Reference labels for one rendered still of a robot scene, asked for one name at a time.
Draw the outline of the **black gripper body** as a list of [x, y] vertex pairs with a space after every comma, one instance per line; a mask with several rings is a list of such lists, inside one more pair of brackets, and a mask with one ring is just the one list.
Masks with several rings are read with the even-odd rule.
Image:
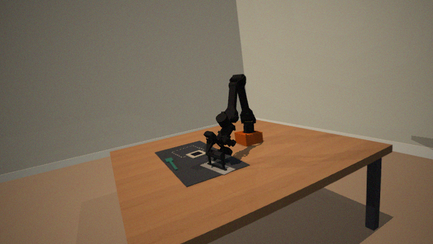
[[232, 150], [229, 147], [225, 147], [224, 145], [226, 145], [221, 139], [219, 139], [220, 135], [223, 134], [224, 132], [226, 132], [226, 135], [229, 136], [230, 133], [228, 133], [225, 130], [220, 130], [218, 131], [218, 135], [216, 136], [212, 131], [206, 131], [204, 133], [204, 136], [206, 138], [212, 139], [216, 142], [216, 144], [218, 144], [220, 146], [220, 150], [224, 150], [227, 152], [227, 155], [232, 155]]

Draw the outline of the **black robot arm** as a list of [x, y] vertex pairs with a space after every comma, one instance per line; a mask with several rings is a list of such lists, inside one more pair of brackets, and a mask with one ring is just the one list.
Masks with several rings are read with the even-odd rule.
[[[216, 121], [222, 127], [221, 130], [225, 130], [228, 133], [236, 130], [235, 125], [239, 119], [238, 111], [236, 109], [237, 94], [239, 96], [239, 101], [241, 104], [241, 123], [243, 124], [243, 133], [254, 133], [254, 123], [256, 123], [256, 118], [253, 111], [249, 108], [248, 100], [245, 91], [246, 76], [244, 74], [234, 74], [229, 80], [229, 96], [228, 96], [228, 108], [222, 111], [216, 116]], [[229, 147], [236, 144], [235, 140], [231, 140], [231, 136], [227, 136], [226, 132], [220, 135], [221, 139]]]

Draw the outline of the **beige square tile with dark centre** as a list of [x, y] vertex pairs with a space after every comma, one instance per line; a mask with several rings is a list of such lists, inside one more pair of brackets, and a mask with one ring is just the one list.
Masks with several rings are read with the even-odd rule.
[[193, 158], [193, 159], [194, 159], [194, 158], [201, 157], [201, 156], [203, 156], [203, 155], [206, 155], [206, 153], [203, 152], [203, 151], [201, 151], [201, 150], [194, 151], [194, 152], [191, 152], [191, 153], [189, 153], [189, 154], [186, 154], [186, 156], [191, 157], [191, 158]]

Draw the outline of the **green small trowel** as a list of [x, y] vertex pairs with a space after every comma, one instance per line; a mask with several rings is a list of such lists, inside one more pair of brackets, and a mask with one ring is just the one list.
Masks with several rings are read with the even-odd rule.
[[172, 158], [167, 158], [165, 161], [166, 163], [169, 162], [175, 171], [178, 170], [177, 167], [172, 163], [174, 161]]

